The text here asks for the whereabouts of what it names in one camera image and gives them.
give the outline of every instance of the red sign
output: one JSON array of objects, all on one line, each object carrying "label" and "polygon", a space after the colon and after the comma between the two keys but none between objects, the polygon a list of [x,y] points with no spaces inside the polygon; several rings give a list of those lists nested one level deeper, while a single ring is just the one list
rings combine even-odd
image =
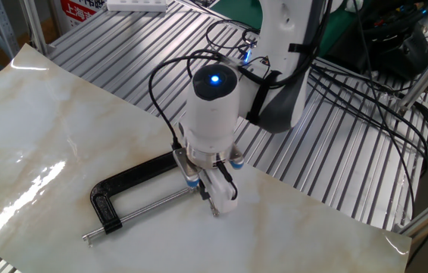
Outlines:
[{"label": "red sign", "polygon": [[72,2],[71,0],[61,0],[62,10],[68,17],[83,22],[85,19],[91,17],[95,11],[88,9]]}]

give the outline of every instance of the metal grating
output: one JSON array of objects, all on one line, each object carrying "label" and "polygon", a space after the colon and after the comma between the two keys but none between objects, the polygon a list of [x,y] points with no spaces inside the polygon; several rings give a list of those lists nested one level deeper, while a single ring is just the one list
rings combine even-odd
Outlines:
[{"label": "metal grating", "polygon": [[[147,96],[149,72],[167,59],[208,49],[204,34],[217,20],[179,2],[170,2],[168,12],[162,15],[101,11],[55,42],[56,49],[49,57],[65,70],[158,116]],[[211,36],[223,46],[236,46],[243,43],[241,34],[242,30],[224,25]],[[220,52],[240,57],[235,49]],[[207,63],[194,61],[192,68]],[[369,94],[361,82],[338,79]],[[395,88],[403,84],[390,78],[379,80]],[[188,84],[184,64],[172,64],[155,78],[154,94],[175,123],[185,111],[184,89]],[[239,119],[236,143],[247,162],[364,223],[387,230],[404,224],[412,213],[408,184],[390,138],[326,101],[314,91],[326,93],[314,81],[310,85],[305,113],[289,132],[272,135]],[[374,105],[361,97],[335,86],[330,85],[330,89],[368,115],[380,118]],[[381,96],[380,101],[393,105],[395,100]],[[406,118],[423,126],[418,113],[409,113]],[[406,126],[391,122],[400,133],[414,137]],[[422,158],[407,146],[401,144],[401,149],[417,189]]]}]

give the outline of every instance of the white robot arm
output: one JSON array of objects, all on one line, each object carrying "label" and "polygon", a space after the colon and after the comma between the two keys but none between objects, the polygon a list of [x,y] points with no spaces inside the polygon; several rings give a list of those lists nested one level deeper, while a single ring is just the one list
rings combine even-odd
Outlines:
[{"label": "white robot arm", "polygon": [[173,154],[189,186],[205,188],[214,215],[237,206],[230,172],[244,163],[234,143],[238,117],[271,133],[289,130],[301,117],[313,46],[320,41],[320,22],[331,0],[261,0],[261,7],[262,28],[250,59],[262,61],[226,60],[199,69],[180,121],[185,148]]}]

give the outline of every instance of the marble-pattern sheet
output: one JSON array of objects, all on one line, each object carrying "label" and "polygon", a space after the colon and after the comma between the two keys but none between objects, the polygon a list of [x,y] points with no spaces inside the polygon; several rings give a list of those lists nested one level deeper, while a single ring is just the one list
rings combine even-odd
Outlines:
[{"label": "marble-pattern sheet", "polygon": [[[245,166],[239,206],[199,195],[88,248],[101,180],[169,151],[163,121],[25,46],[0,72],[0,256],[32,272],[403,272],[411,240],[359,223]],[[185,187],[180,171],[115,196],[125,215]]]}]

